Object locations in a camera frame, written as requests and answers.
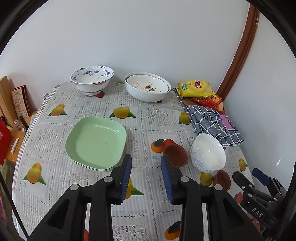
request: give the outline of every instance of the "yellow chip bag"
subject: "yellow chip bag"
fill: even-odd
[[[207,98],[216,96],[207,81],[180,81],[178,84],[179,97]]]

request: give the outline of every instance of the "gray checkered cloth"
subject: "gray checkered cloth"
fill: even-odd
[[[210,134],[215,137],[223,147],[235,146],[243,143],[244,140],[242,139],[241,134],[232,125],[226,115],[219,114],[211,108],[199,105],[185,106],[178,95],[178,89],[174,88],[174,91],[184,111],[187,112],[191,124],[198,135],[201,133]],[[225,116],[224,120],[227,118],[231,128],[227,129],[222,120],[222,116]]]

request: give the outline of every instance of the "red box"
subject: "red box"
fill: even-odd
[[[0,165],[3,165],[6,151],[11,138],[11,132],[7,129],[3,120],[0,119]]]

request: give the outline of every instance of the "silver screw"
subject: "silver screw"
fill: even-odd
[[[111,182],[112,180],[113,180],[112,177],[105,177],[105,178],[104,178],[104,182],[106,182],[106,183],[109,183],[109,182]]]
[[[189,182],[189,177],[182,176],[182,177],[180,178],[180,180],[181,180],[182,182],[186,183],[186,182]]]
[[[75,191],[75,190],[77,190],[78,188],[79,188],[78,184],[73,184],[73,185],[70,186],[70,189],[71,189],[72,191]]]
[[[216,185],[214,186],[214,188],[215,188],[216,190],[218,190],[218,191],[220,191],[220,190],[223,189],[223,187],[222,187],[220,184],[216,184]]]

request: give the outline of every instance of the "brown wooden trim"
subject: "brown wooden trim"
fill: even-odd
[[[257,8],[250,5],[242,39],[234,55],[233,61],[216,93],[222,99],[225,99],[230,92],[246,61],[256,34],[259,13],[260,12]]]

